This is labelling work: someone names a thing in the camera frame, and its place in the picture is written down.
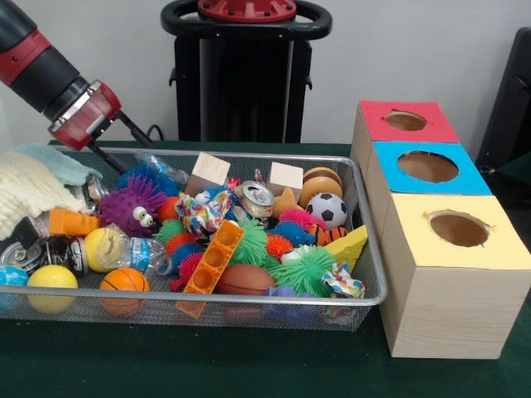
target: yellow ball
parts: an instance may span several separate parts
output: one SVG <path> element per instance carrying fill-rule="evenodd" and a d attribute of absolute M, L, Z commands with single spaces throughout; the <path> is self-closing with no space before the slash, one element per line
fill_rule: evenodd
<path fill-rule="evenodd" d="M 27 281 L 34 288 L 77 289 L 77 279 L 67 268 L 60 265 L 46 265 L 35 271 Z M 71 296 L 45 296 L 28 294 L 32 307 L 39 313 L 55 314 L 66 310 L 76 299 Z"/>
<path fill-rule="evenodd" d="M 95 272 L 110 272 L 112 265 L 122 255 L 124 238 L 117 230 L 98 228 L 85 237 L 86 258 L 89 268 Z"/>

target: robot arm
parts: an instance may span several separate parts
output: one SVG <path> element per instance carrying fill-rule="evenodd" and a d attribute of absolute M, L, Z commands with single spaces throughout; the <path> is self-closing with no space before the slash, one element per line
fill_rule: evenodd
<path fill-rule="evenodd" d="M 119 172 L 126 166 L 98 147 L 96 139 L 117 119 L 135 139 L 152 141 L 121 110 L 113 91 L 89 83 L 11 0 L 0 0 L 0 80 L 51 121 L 51 135 L 65 145 L 92 149 Z"/>

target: googly eye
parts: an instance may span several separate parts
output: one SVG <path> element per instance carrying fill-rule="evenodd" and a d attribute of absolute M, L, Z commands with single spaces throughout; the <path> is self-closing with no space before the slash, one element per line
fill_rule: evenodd
<path fill-rule="evenodd" d="M 141 206 L 137 206 L 133 209 L 133 218 L 136 221 L 143 220 L 147 215 L 148 215 L 148 212 L 146 211 L 146 209 L 144 209 Z"/>
<path fill-rule="evenodd" d="M 144 228 L 149 228 L 153 225 L 153 217 L 151 217 L 149 214 L 146 215 L 142 220 L 140 220 L 140 225 Z"/>

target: soccer ball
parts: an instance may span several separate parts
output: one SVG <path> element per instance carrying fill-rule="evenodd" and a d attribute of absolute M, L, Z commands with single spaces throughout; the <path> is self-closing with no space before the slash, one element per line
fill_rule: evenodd
<path fill-rule="evenodd" d="M 308 202 L 306 211 L 317 220 L 323 220 L 327 230 L 342 226 L 347 220 L 345 202 L 333 193 L 320 193 Z"/>

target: red box top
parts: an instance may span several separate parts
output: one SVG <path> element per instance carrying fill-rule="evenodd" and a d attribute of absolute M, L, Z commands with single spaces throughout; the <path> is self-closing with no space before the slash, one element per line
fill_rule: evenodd
<path fill-rule="evenodd" d="M 360 101 L 373 141 L 459 143 L 437 102 Z"/>

